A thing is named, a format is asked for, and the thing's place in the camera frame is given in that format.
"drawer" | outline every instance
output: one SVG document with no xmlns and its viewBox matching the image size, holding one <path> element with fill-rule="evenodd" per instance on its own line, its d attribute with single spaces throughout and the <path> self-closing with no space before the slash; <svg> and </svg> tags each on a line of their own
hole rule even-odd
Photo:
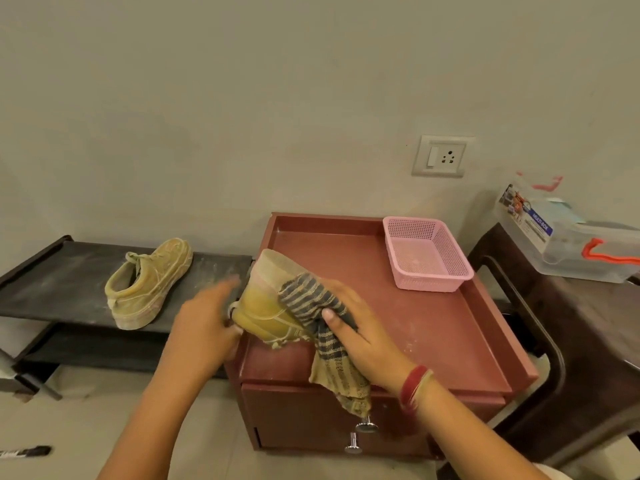
<svg viewBox="0 0 640 480">
<path fill-rule="evenodd" d="M 343 453 L 358 418 L 342 409 L 331 392 L 314 386 L 243 384 L 247 414 L 263 449 Z M 502 398 L 465 400 L 483 420 L 504 406 Z M 360 433 L 365 454 L 435 458 L 428 435 L 405 416 L 397 400 L 384 392 L 372 395 L 371 420 L 377 433 Z"/>
</svg>

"bangle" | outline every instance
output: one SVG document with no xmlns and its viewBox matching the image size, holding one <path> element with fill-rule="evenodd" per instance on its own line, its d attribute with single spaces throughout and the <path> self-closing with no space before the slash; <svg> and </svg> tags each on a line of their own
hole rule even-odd
<svg viewBox="0 0 640 480">
<path fill-rule="evenodd" d="M 400 407 L 409 416 L 414 416 L 418 405 L 415 396 L 420 385 L 431 377 L 431 371 L 423 365 L 418 365 L 409 372 L 402 389 L 400 390 Z"/>
</svg>

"black marker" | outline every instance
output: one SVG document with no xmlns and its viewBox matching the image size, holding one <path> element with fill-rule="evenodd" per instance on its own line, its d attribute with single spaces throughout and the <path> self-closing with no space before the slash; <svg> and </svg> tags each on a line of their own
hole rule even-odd
<svg viewBox="0 0 640 480">
<path fill-rule="evenodd" d="M 23 450 L 0 450 L 0 460 L 11 460 L 13 458 L 29 458 L 31 456 L 46 456 L 53 450 L 50 446 L 34 446 Z"/>
</svg>

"socket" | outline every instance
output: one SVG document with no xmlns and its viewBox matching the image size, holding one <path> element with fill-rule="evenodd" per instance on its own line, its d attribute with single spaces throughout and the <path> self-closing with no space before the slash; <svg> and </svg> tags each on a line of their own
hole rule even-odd
<svg viewBox="0 0 640 480">
<path fill-rule="evenodd" d="M 468 136 L 422 135 L 412 175 L 417 177 L 454 177 L 465 174 L 462 156 L 473 141 Z"/>
</svg>

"pink basket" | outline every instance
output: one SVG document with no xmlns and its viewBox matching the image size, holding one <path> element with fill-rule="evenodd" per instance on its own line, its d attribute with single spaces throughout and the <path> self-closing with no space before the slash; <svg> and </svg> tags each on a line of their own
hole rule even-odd
<svg viewBox="0 0 640 480">
<path fill-rule="evenodd" d="M 398 288 L 452 292 L 473 278 L 474 270 L 444 222 L 415 217 L 382 222 Z"/>
</svg>

